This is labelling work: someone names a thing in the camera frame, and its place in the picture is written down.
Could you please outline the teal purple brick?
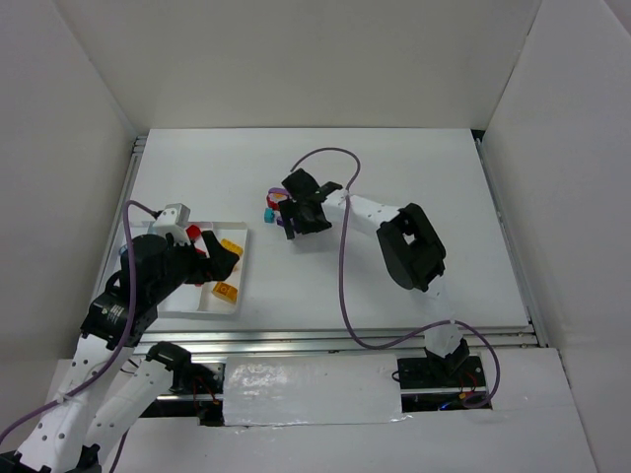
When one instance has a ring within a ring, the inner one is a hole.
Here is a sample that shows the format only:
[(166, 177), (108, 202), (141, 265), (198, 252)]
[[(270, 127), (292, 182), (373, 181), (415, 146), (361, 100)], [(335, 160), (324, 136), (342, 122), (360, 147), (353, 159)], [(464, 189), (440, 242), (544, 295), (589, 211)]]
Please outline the teal purple brick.
[(265, 223), (274, 224), (276, 220), (275, 212), (271, 208), (266, 208), (264, 210), (263, 220)]

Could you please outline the yellow small square brick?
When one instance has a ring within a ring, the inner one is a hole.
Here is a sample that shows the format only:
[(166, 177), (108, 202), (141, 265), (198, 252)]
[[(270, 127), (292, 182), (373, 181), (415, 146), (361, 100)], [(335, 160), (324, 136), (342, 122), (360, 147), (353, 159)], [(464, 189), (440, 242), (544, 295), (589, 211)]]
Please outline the yellow small square brick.
[(226, 282), (217, 282), (212, 289), (212, 295), (229, 304), (236, 304), (239, 297), (239, 290)]

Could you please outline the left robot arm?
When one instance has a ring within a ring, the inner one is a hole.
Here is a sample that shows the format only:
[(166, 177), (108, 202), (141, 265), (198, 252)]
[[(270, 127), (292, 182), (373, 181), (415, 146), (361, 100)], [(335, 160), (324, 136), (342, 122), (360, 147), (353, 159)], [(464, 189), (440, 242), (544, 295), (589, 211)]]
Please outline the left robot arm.
[(100, 472), (120, 450), (136, 420), (169, 391), (208, 395), (218, 405), (220, 373), (192, 360), (183, 347), (161, 341), (111, 398), (105, 395), (131, 358), (157, 309), (182, 285), (224, 282), (240, 260), (211, 231), (194, 241), (172, 234), (128, 240), (120, 269), (90, 305), (70, 368), (53, 400), (33, 413), (38, 422), (27, 439), (1, 456), (4, 472)]

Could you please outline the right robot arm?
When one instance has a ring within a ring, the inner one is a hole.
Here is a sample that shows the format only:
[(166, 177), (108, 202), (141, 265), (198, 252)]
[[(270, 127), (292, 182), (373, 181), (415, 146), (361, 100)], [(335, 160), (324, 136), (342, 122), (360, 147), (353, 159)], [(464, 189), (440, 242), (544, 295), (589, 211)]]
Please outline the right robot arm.
[[(287, 239), (327, 231), (341, 225), (338, 252), (338, 299), (343, 323), (357, 345), (385, 350), (425, 336), (425, 354), (434, 372), (451, 376), (469, 357), (469, 348), (456, 323), (446, 316), (440, 287), (446, 269), (447, 251), (423, 209), (410, 203), (388, 206), (355, 195), (339, 183), (320, 185), (304, 169), (296, 169), (283, 181), (284, 198), (278, 208)], [(344, 296), (344, 262), (349, 229), (375, 237), (393, 282), (406, 291), (426, 297), (424, 306), (434, 320), (391, 342), (370, 344), (351, 325)]]

